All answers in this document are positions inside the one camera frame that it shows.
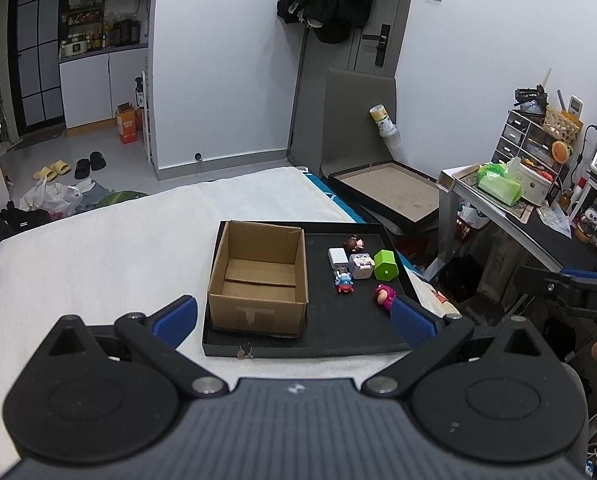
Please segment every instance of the yellow slipper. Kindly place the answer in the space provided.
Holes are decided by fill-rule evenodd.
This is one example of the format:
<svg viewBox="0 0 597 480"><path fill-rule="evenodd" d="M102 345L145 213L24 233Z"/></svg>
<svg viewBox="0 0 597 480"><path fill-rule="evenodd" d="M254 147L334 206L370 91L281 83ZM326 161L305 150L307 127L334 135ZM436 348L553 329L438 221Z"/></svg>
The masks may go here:
<svg viewBox="0 0 597 480"><path fill-rule="evenodd" d="M56 173L56 171L50 170L50 168L45 166L42 170L34 173L32 175L32 178L34 180L43 180L44 178L47 178L47 180L49 182L50 180L54 180L57 176L58 176L58 174Z"/></svg>
<svg viewBox="0 0 597 480"><path fill-rule="evenodd" d="M54 164L50 164L50 170L56 171L59 175L64 175L71 169L64 160L57 160Z"/></svg>

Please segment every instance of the tiled floor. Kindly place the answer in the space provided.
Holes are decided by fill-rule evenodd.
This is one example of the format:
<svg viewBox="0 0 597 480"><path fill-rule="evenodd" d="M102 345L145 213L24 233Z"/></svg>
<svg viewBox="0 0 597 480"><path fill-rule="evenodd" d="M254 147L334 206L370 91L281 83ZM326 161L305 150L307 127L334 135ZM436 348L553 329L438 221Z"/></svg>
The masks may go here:
<svg viewBox="0 0 597 480"><path fill-rule="evenodd" d="M79 158L88 158L91 152L101 152L107 162L107 166L102 170L90 173L93 180L107 189L141 191L147 194L289 165L287 161L279 160L158 181L152 165L147 162L141 139L132 144L122 144L118 140L115 128L73 137L63 134L57 139L47 140L16 152L10 151L0 158L1 167L14 183L14 188L10 191L14 204L18 206L21 196L36 184L32 174L59 159L66 161L72 170L64 176L57 177L55 181L68 185L76 183L76 162Z"/></svg>

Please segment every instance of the bed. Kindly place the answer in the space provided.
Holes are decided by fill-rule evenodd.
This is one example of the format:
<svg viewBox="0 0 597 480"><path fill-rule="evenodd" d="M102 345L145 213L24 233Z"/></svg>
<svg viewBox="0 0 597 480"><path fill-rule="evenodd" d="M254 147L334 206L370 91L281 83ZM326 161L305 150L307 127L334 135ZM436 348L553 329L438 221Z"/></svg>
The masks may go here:
<svg viewBox="0 0 597 480"><path fill-rule="evenodd" d="M221 220L361 221L313 175L276 168L178 187L73 216L0 245L0 475L18 459L1 418L3 399L63 314L110 324L151 314L182 294L205 309ZM401 354L270 360L206 357L202 322L179 346L234 387L239 377L352 377L358 385Z"/></svg>

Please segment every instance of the black door frame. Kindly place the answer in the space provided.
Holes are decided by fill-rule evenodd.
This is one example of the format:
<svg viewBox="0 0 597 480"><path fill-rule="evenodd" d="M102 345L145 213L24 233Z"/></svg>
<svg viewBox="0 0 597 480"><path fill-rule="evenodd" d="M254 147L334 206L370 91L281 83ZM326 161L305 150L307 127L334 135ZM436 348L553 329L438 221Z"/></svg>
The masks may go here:
<svg viewBox="0 0 597 480"><path fill-rule="evenodd" d="M61 9L65 9L67 4L67 0L58 0L58 13L56 15L56 22L57 22L57 36L56 40L58 42L58 47L60 48L60 40L64 36L62 33L62 20L60 19ZM21 76L19 74L19 66L18 66L18 28L17 28L17 18L18 18L18 0L9 0L8 8L7 8L7 57L8 57L8 66L9 66L9 73L10 73L10 90L12 95L12 107L14 108L14 119L16 120L16 129L18 130L19 137L23 136L24 134L28 134L34 132L36 130L40 130L41 128L45 128L47 126L53 126L55 124L60 124L65 122L65 116L57 116L51 119L46 119L44 121L34 123L34 124L26 124L25 121L25 112L22 106L22 94L21 94ZM38 12L36 15L36 23L37 23L37 30L38 30ZM38 49L40 44L36 44L35 48ZM40 79L40 60L38 62L38 82L40 85L40 93L41 93L41 102L42 102L42 81Z"/></svg>

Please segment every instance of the white cabinet door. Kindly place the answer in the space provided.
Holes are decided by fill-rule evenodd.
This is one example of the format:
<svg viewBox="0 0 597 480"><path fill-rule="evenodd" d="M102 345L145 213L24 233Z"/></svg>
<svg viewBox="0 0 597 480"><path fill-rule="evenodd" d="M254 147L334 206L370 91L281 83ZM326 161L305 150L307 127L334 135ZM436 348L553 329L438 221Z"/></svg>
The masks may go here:
<svg viewBox="0 0 597 480"><path fill-rule="evenodd" d="M108 54L60 64L63 109L68 128L114 117L110 101Z"/></svg>
<svg viewBox="0 0 597 480"><path fill-rule="evenodd" d="M146 48L123 50L110 54L110 85L112 87L112 110L118 105L131 103L136 107L136 78L145 69Z"/></svg>

